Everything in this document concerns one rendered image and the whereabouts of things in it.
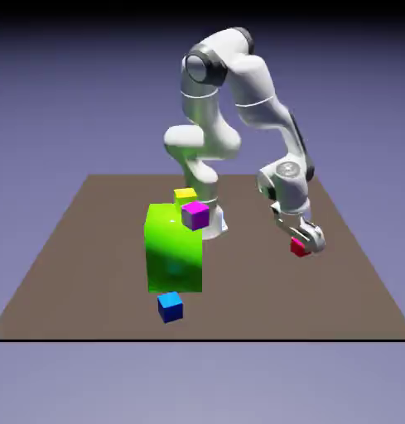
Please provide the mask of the large green box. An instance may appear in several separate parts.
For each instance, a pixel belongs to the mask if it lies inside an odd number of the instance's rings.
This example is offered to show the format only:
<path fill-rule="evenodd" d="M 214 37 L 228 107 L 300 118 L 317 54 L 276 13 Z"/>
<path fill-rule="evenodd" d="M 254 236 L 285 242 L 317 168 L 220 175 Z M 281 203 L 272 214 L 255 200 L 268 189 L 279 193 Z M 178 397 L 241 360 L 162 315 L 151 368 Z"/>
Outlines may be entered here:
<path fill-rule="evenodd" d="M 147 290 L 202 291 L 202 231 L 181 222 L 172 203 L 150 204 L 144 223 Z"/>

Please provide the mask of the small red cube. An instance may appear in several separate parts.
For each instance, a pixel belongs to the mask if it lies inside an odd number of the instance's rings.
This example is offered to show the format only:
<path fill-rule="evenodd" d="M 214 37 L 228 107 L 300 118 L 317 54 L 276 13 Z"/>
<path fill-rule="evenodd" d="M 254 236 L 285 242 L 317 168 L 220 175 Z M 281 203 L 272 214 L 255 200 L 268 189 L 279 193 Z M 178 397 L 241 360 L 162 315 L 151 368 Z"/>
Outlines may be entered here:
<path fill-rule="evenodd" d="M 311 252 L 307 249 L 306 245 L 295 237 L 291 237 L 290 250 L 299 258 L 311 254 Z"/>

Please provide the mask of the small blue cube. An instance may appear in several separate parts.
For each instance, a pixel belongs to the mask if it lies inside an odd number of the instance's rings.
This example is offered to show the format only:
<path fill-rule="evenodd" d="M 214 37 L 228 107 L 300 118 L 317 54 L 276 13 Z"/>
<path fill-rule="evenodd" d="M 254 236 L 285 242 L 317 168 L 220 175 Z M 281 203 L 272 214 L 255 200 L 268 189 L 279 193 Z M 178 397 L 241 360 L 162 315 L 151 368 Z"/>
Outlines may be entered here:
<path fill-rule="evenodd" d="M 165 324 L 180 320 L 184 316 L 183 302 L 176 291 L 159 295 L 157 305 L 158 313 Z"/>

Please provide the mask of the small yellow cube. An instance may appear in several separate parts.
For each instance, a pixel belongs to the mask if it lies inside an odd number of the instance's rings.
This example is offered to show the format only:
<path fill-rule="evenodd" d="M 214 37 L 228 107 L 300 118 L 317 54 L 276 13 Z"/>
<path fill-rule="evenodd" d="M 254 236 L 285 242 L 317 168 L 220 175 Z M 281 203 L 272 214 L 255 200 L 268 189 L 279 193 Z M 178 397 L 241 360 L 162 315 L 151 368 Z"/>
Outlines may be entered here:
<path fill-rule="evenodd" d="M 174 204 L 178 210 L 194 201 L 197 201 L 197 194 L 192 187 L 174 189 Z"/>

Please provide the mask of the small magenta cube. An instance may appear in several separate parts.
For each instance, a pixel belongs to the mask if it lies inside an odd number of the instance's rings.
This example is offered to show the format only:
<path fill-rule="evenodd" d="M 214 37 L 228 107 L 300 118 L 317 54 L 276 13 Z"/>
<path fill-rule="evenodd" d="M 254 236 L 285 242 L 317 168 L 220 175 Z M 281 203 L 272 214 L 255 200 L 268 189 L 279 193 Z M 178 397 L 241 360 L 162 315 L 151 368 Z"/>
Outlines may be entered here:
<path fill-rule="evenodd" d="M 183 205 L 181 222 L 192 231 L 203 229 L 210 223 L 210 208 L 199 201 Z"/>

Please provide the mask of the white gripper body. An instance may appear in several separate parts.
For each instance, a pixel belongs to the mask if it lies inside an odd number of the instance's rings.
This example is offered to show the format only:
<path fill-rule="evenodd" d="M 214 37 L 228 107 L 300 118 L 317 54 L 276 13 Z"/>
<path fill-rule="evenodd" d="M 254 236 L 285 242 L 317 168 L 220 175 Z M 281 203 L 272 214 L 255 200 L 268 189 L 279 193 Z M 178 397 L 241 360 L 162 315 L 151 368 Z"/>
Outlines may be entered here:
<path fill-rule="evenodd" d="M 319 253 L 325 249 L 322 229 L 304 217 L 304 214 L 284 214 L 278 201 L 270 208 L 276 225 L 304 245 L 308 253 Z"/>

